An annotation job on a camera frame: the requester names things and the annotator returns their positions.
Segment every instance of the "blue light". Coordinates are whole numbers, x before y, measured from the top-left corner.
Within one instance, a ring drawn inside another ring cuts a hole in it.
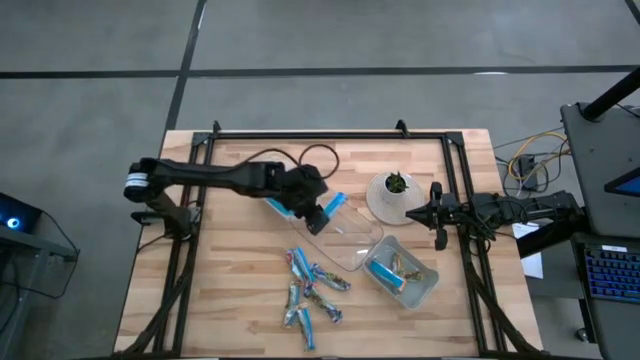
[[[10,218],[9,220],[7,220],[7,226],[9,227],[9,229],[17,229],[18,226],[20,226],[20,220],[18,220],[17,218]]]

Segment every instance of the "wooden table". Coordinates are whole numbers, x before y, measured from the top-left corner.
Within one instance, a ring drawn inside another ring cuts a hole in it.
[[[463,133],[476,192],[501,192],[489,132],[463,130]],[[168,132],[162,157],[187,161],[192,134],[192,131]],[[216,140],[213,163],[235,164],[267,147],[278,147],[297,157],[302,149],[318,142]],[[365,189],[378,173],[397,170],[408,173],[418,180],[425,194],[428,194],[432,181],[441,182],[445,192],[448,191],[442,147],[438,141],[321,142],[332,146],[341,159],[340,169],[328,179],[329,186],[349,194],[349,205],[370,219],[374,218],[366,205]],[[458,187],[462,191],[458,157],[453,151]],[[281,160],[277,154],[258,159]],[[309,152],[305,162],[318,166],[321,172],[327,172],[334,166],[333,156],[321,149]],[[178,202],[181,187],[169,188],[167,193]],[[440,274],[438,285],[423,305],[411,311],[402,308],[378,288],[364,271],[341,270],[292,230],[279,215],[265,212],[258,204],[262,201],[241,197],[229,190],[208,189],[183,356],[477,355],[455,229],[449,229],[447,249],[436,252],[434,232],[420,224],[383,227],[385,235],[395,235],[418,259]],[[147,227],[141,244],[162,231],[160,226]],[[352,283],[352,289],[346,293],[322,289],[323,294],[343,311],[341,324],[332,324],[324,313],[311,307],[317,346],[317,351],[311,354],[303,352],[299,329],[282,327],[287,286],[291,279],[284,252],[297,245],[305,249],[310,261],[320,263]],[[157,310],[170,248],[170,241],[161,240],[137,256],[115,350],[131,344]],[[500,305],[527,340],[541,348],[515,241],[498,237],[489,258]],[[483,309],[483,318],[487,338],[493,344],[486,309]],[[171,317],[166,346],[171,344],[174,321],[175,317]]]

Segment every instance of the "concrete floor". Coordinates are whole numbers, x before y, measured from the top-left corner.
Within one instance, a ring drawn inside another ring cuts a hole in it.
[[[176,70],[195,7],[3,1],[0,72]],[[193,68],[627,65],[640,63],[639,37],[622,0],[209,0]],[[214,119],[228,129],[390,128],[401,118],[413,128],[488,128],[500,144],[560,126],[560,105],[589,101],[622,76],[191,79],[177,128],[209,129]],[[39,299],[21,358],[110,353],[140,231],[122,186],[132,161],[157,154],[175,83],[0,80],[0,191],[48,210],[82,249],[65,297]],[[549,191],[579,197],[564,165]],[[547,350],[598,356],[573,338],[577,302],[534,306]]]

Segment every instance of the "keyboard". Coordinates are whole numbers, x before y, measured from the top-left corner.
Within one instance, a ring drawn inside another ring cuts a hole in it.
[[[583,254],[592,297],[640,303],[640,253],[599,246],[585,248]]]

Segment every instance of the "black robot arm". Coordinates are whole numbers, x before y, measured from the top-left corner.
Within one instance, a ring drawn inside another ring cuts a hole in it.
[[[329,222],[316,204],[328,188],[315,166],[301,165],[286,171],[283,163],[272,161],[216,166],[142,158],[129,168],[124,196],[153,209],[164,219],[166,233],[175,240],[188,239],[194,229],[191,211],[176,206],[164,192],[171,185],[225,188],[243,196],[274,198],[297,218],[304,218],[313,235]]]
[[[582,210],[566,191],[531,199],[479,193],[461,204],[454,194],[443,194],[442,185],[434,182],[427,205],[407,211],[406,216],[436,230],[436,250],[444,250],[447,246],[444,225],[463,225],[474,238],[495,240],[494,230],[500,226],[538,219],[571,221],[581,217]]]

